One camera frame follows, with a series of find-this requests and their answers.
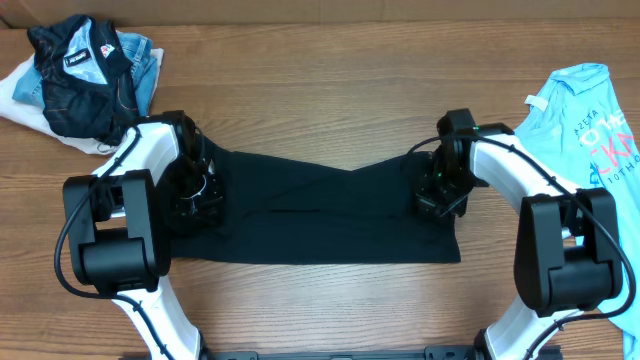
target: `black cloth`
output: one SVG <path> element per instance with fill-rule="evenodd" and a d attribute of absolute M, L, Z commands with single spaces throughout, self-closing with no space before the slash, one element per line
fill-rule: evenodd
<path fill-rule="evenodd" d="M 413 209 L 430 153 L 355 171 L 229 152 L 206 142 L 224 181 L 222 225 L 174 239 L 174 257 L 250 264 L 453 263 L 453 218 Z"/>
<path fill-rule="evenodd" d="M 90 30 L 78 32 L 88 21 Z M 51 130 L 60 136 L 118 145 L 138 109 L 131 61 L 122 51 L 113 24 L 75 15 L 50 27 L 33 27 L 27 36 L 35 49 L 34 65 L 43 78 L 43 113 Z M 74 37 L 86 47 L 69 54 Z M 65 61 L 69 69 L 83 62 L 97 64 L 107 83 L 85 81 L 65 72 Z"/>

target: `light blue t-shirt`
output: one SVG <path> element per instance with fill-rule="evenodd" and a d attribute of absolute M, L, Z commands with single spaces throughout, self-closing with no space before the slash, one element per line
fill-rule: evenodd
<path fill-rule="evenodd" d="M 515 133 L 524 147 L 560 176 L 588 189 L 606 188 L 615 198 L 620 244 L 640 276 L 640 153 L 616 99 L 609 69 L 582 64 L 551 73 L 529 116 Z M 600 310 L 619 308 L 620 296 Z M 611 321 L 624 331 L 625 359 L 640 360 L 640 302 Z"/>

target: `wood grain surface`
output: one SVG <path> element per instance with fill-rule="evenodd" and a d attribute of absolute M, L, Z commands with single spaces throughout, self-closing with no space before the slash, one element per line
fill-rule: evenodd
<path fill-rule="evenodd" d="M 184 109 L 230 150 L 355 169 L 435 134 L 446 110 L 517 126 L 549 73 L 608 64 L 640 132 L 640 20 L 444 21 L 125 28 L 165 49 L 153 112 Z M 31 53 L 0 33 L 0 76 Z M 0 358 L 115 359 L 144 353 L 113 304 L 76 298 L 52 266 L 62 183 L 106 159 L 0 120 Z M 457 221 L 455 265 L 250 266 L 173 262 L 181 304 L 216 351 L 416 349 L 467 344 L 516 294 L 517 217 L 492 189 Z M 67 276 L 73 278 L 68 250 Z M 608 321 L 553 338 L 567 359 L 621 359 Z"/>
<path fill-rule="evenodd" d="M 53 25 L 69 14 L 111 19 L 116 26 L 637 18 L 640 4 L 637 0 L 0 0 L 0 14 L 12 28 L 26 29 Z"/>

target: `fabric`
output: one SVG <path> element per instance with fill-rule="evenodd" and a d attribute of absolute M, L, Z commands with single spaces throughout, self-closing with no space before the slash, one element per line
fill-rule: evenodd
<path fill-rule="evenodd" d="M 620 245 L 640 274 L 640 153 L 618 105 L 609 69 L 582 64 L 551 73 L 538 93 L 546 110 L 532 104 L 515 133 L 545 165 L 585 189 L 606 188 L 615 198 Z M 608 312 L 627 298 L 628 282 Z M 611 320 L 624 331 L 625 358 L 640 359 L 640 305 Z"/>
<path fill-rule="evenodd" d="M 151 57 L 155 59 L 156 63 L 156 75 L 151 91 L 152 98 L 157 87 L 163 55 L 164 50 L 162 49 L 151 50 Z M 87 154 L 106 155 L 117 150 L 118 147 L 105 145 L 95 139 L 78 139 L 56 135 L 51 131 L 49 122 L 42 114 L 42 108 L 13 100 L 12 94 L 15 92 L 18 80 L 21 79 L 25 73 L 30 71 L 30 69 L 33 69 L 33 56 L 18 65 L 18 67 L 9 74 L 7 78 L 0 81 L 0 116 L 18 124 L 30 127 L 33 130 L 53 136 L 63 144 L 73 146 Z"/>
<path fill-rule="evenodd" d="M 124 55 L 131 61 L 131 78 L 138 104 L 138 114 L 149 113 L 153 85 L 158 74 L 156 58 L 151 56 L 151 39 L 135 33 L 117 32 Z M 25 104 L 44 108 L 42 96 L 42 76 L 35 67 L 31 67 L 20 78 L 13 92 L 13 99 Z"/>
<path fill-rule="evenodd" d="M 110 21 L 75 15 L 27 31 L 42 75 L 44 116 L 60 136 L 118 145 L 138 116 L 127 59 Z"/>
<path fill-rule="evenodd" d="M 416 153 L 355 171 L 229 152 L 207 140 L 225 191 L 222 225 L 175 238 L 174 257 L 249 264 L 453 263 L 453 218 L 418 218 Z"/>

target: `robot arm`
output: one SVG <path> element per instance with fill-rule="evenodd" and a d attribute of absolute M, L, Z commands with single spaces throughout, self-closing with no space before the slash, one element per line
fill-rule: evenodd
<path fill-rule="evenodd" d="M 136 148 L 71 226 L 69 244 L 74 273 L 82 284 L 95 286 L 101 294 L 117 293 L 140 303 L 172 358 L 218 359 L 207 355 L 201 334 L 184 315 L 166 276 L 170 239 L 165 225 L 179 231 L 219 221 L 218 206 L 223 198 L 213 159 L 202 158 L 204 151 L 197 146 L 195 125 L 184 113 L 152 117 L 138 128 L 142 139 Z M 468 110 L 448 112 L 438 122 L 438 132 L 442 136 L 479 135 L 528 154 L 504 125 L 478 127 Z M 134 134 L 129 130 L 122 149 L 133 141 Z M 67 180 L 67 216 L 96 175 L 104 173 L 122 149 L 94 176 Z M 462 216 L 467 194 L 475 186 L 488 185 L 520 214 L 514 264 L 519 295 L 497 323 L 479 333 L 472 354 L 460 359 L 521 359 L 555 320 L 593 309 L 620 292 L 620 264 L 608 251 L 606 241 L 590 231 L 575 208 L 522 158 L 492 144 L 454 138 L 443 139 L 433 163 L 429 170 L 432 176 L 425 176 L 427 183 L 419 184 L 421 190 L 416 192 L 416 206 L 423 216 L 435 218 L 434 221 L 454 214 Z M 571 192 L 577 189 L 560 177 L 557 181 Z M 165 191 L 157 191 L 162 186 Z M 159 198 L 169 189 L 171 198 L 163 202 L 169 206 L 159 206 Z M 612 197 L 606 191 L 578 194 L 617 237 Z M 127 217 L 127 229 L 96 230 L 95 222 L 118 216 Z M 564 249 L 562 239 L 570 234 L 589 237 L 585 241 L 588 249 Z M 588 283 L 580 274 L 589 277 Z M 566 289 L 567 281 L 580 286 Z M 128 304 L 115 302 L 131 318 L 151 350 L 152 359 L 167 358 L 139 313 Z"/>

